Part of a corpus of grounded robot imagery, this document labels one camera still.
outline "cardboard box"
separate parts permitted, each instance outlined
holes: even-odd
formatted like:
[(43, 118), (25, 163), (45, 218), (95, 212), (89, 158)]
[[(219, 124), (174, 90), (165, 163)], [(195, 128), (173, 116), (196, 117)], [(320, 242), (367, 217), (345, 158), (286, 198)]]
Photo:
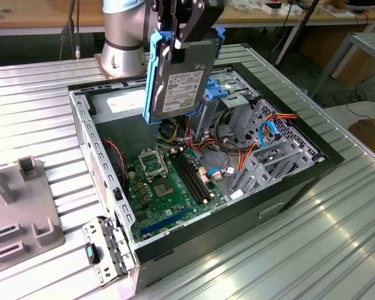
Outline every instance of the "cardboard box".
[(349, 127), (349, 131), (375, 152), (375, 119), (355, 122)]
[[(59, 11), (69, 11), (71, 0), (56, 0)], [(81, 11), (98, 13), (103, 11), (103, 0), (80, 0), (79, 8)]]

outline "aluminum table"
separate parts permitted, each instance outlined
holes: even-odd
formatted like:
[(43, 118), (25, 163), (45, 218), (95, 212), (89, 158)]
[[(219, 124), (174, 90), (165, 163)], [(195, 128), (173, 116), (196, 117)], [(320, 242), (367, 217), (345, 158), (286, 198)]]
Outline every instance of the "aluminum table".
[[(375, 155), (252, 49), (225, 46), (345, 158), (294, 208), (141, 292), (136, 299), (375, 299)], [(94, 59), (0, 67), (0, 168), (44, 161), (66, 242), (0, 272), (0, 299), (122, 299), (100, 290), (81, 226), (103, 214), (78, 148), (66, 86), (102, 80)]]

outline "red cable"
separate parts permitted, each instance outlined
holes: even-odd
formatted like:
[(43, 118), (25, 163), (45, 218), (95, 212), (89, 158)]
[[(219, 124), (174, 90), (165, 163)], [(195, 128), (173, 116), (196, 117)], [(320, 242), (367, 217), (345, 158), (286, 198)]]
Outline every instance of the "red cable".
[(115, 144), (113, 142), (109, 141), (108, 139), (105, 139), (105, 141), (107, 143), (109, 143), (112, 147), (115, 148), (115, 150), (117, 151), (118, 156), (119, 156), (119, 158), (121, 160), (121, 163), (122, 163), (122, 178), (124, 179), (124, 182), (122, 183), (122, 186), (125, 188), (126, 177), (125, 177), (125, 163), (124, 163), (124, 158), (123, 158), (120, 150), (117, 148), (117, 146), (115, 146)]

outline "blue tab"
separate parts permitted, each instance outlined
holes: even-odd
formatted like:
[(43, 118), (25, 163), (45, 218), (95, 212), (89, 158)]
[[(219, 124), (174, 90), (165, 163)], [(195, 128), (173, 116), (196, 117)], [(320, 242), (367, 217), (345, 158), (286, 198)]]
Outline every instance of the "blue tab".
[(224, 27), (217, 26), (218, 37), (221, 40), (221, 42), (219, 43), (219, 48), (218, 48), (218, 52), (217, 52), (217, 58), (219, 56), (219, 52), (221, 51), (221, 47), (222, 47), (222, 45), (224, 44), (224, 41), (225, 41), (225, 31), (226, 30), (225, 30)]
[(210, 99), (223, 98), (229, 95), (228, 91), (225, 91), (216, 80), (211, 77), (208, 79), (206, 86), (206, 94)]
[(93, 249), (91, 246), (87, 247), (87, 255), (91, 258), (93, 256)]
[(143, 108), (143, 117), (148, 124), (156, 124), (161, 121), (153, 121), (150, 118), (151, 112), (151, 99), (153, 99), (153, 89), (156, 82), (156, 74), (159, 62), (159, 51), (160, 45), (163, 41), (168, 41), (171, 39), (170, 31), (157, 31), (150, 37), (150, 57), (147, 68), (147, 79), (146, 79), (146, 102)]

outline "green circuit board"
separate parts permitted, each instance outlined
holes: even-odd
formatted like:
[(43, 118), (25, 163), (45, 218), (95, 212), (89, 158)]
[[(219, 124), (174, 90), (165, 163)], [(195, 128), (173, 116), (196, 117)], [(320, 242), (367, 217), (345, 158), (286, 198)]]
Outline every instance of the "green circuit board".
[[(201, 163), (194, 152), (188, 149), (185, 150), (182, 155), (188, 159), (196, 176), (200, 178), (198, 168), (201, 167)], [(128, 200), (136, 217), (136, 222), (131, 228), (135, 242), (143, 241), (160, 232), (182, 224), (226, 202), (219, 189), (216, 187), (215, 182), (210, 180), (204, 184), (204, 186), (211, 195), (211, 198), (208, 199), (207, 203), (196, 203), (189, 189), (173, 166), (169, 154), (164, 154), (162, 157), (168, 169), (168, 174), (166, 177), (154, 178), (151, 182), (146, 181), (146, 175), (139, 160), (126, 165), (130, 176)], [(182, 215), (182, 217), (177, 221), (165, 224), (147, 234), (142, 234), (141, 232), (142, 229), (146, 229), (158, 222), (172, 217), (177, 218), (180, 215)]]

